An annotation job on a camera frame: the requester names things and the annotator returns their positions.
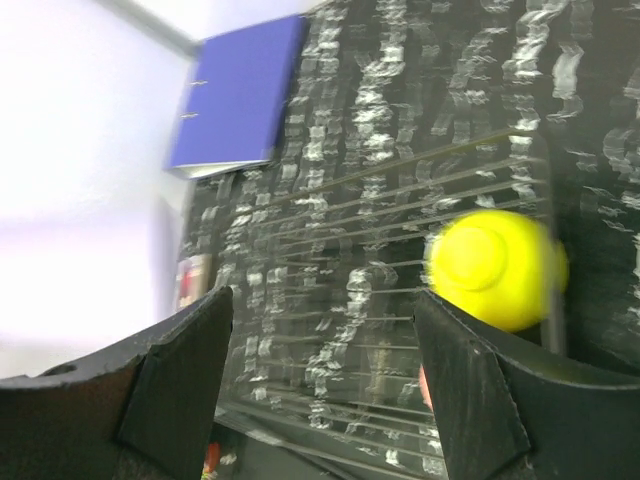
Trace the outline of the yellow-green bowl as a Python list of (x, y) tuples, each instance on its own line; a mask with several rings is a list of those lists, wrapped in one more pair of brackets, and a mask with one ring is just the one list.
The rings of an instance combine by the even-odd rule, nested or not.
[(441, 229), (428, 256), (431, 289), (476, 319), (507, 332), (528, 329), (549, 313), (546, 263), (555, 262), (557, 289), (569, 263), (560, 242), (525, 215), (476, 210)]

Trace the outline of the pink plastic cup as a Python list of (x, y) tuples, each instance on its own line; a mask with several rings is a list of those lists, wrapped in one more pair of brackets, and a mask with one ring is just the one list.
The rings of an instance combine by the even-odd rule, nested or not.
[(432, 406), (432, 399), (431, 399), (431, 395), (430, 395), (430, 391), (429, 391), (429, 387), (428, 387), (428, 383), (427, 383), (427, 379), (425, 376), (425, 372), (424, 372), (424, 368), (423, 366), (420, 366), (419, 369), (419, 386), (420, 386), (420, 392), (422, 395), (422, 399), (423, 399), (423, 403), (430, 409), (433, 409)]

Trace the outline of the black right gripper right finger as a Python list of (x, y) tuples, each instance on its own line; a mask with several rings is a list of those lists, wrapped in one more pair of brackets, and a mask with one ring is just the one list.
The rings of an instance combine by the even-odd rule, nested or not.
[(414, 326), (449, 478), (638, 478), (638, 378), (556, 355), (430, 291)]

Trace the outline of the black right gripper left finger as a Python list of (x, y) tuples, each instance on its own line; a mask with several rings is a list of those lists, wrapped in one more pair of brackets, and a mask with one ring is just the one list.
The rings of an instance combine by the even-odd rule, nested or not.
[(233, 312), (223, 287), (92, 354), (3, 379), (2, 478), (199, 478)]

